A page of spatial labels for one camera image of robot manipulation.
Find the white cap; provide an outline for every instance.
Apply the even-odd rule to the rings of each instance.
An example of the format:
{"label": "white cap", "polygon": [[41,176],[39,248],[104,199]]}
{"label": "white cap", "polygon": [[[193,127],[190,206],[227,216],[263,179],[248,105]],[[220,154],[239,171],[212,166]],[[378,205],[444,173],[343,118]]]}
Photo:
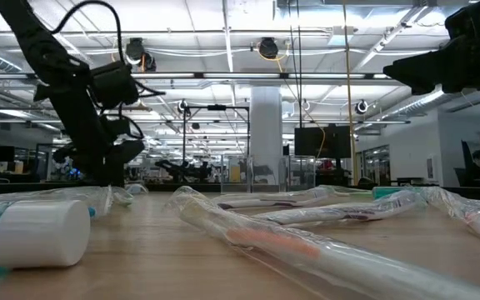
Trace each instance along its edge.
{"label": "white cap", "polygon": [[0,218],[0,266],[72,266],[89,236],[90,215],[82,201],[16,202]]}

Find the chair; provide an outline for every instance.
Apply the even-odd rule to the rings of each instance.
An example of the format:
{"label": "chair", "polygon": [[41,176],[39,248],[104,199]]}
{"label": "chair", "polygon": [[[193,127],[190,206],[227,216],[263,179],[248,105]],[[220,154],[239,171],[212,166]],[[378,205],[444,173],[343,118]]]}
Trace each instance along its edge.
{"label": "chair", "polygon": [[473,165],[472,153],[470,152],[470,147],[468,146],[467,142],[460,142],[462,144],[462,155],[464,155],[464,167],[466,170],[469,170],[469,168],[471,168]]}
{"label": "chair", "polygon": [[468,179],[466,178],[466,169],[462,167],[455,167],[454,169],[455,169],[455,173],[457,174],[458,184],[461,187],[467,186]]}

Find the white column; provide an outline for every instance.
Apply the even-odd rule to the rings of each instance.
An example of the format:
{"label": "white column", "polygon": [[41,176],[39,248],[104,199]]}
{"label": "white column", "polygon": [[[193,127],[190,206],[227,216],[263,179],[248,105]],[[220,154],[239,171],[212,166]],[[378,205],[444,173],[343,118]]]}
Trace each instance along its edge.
{"label": "white column", "polygon": [[268,184],[279,184],[279,161],[283,156],[283,110],[280,87],[252,87],[251,156],[255,166],[268,166],[272,174],[258,175]]}

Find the wooden table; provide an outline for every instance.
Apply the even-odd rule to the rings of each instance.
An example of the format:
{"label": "wooden table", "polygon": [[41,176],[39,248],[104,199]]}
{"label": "wooden table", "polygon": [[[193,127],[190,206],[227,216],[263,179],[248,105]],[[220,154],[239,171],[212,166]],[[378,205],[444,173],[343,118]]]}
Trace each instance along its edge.
{"label": "wooden table", "polygon": [[[0,299],[319,299],[164,212],[169,196],[138,197],[94,222],[75,267],[1,276]],[[312,231],[480,285],[480,237],[432,207]]]}

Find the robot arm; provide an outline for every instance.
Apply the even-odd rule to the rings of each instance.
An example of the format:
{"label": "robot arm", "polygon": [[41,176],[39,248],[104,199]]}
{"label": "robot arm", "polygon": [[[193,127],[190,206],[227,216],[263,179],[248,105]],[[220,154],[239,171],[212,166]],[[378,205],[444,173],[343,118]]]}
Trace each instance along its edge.
{"label": "robot arm", "polygon": [[[109,8],[121,31],[118,15],[105,2],[85,1],[72,10],[87,4]],[[133,80],[123,57],[120,62],[90,70],[85,62],[69,55],[53,36],[63,23],[54,31],[47,30],[27,0],[0,0],[0,13],[16,35],[25,59],[44,83],[37,85],[34,100],[50,99],[72,139],[73,151],[66,149],[67,153],[77,156],[82,164],[80,168],[98,184],[123,184],[123,164],[144,149],[143,143],[131,140],[115,146],[118,135],[131,134],[128,118],[112,121],[98,116],[96,111],[96,108],[113,109],[138,100],[138,83]]]}
{"label": "robot arm", "polygon": [[412,94],[430,93],[442,84],[445,93],[463,88],[480,90],[480,2],[446,19],[450,41],[436,52],[397,60],[383,72],[412,88]]}

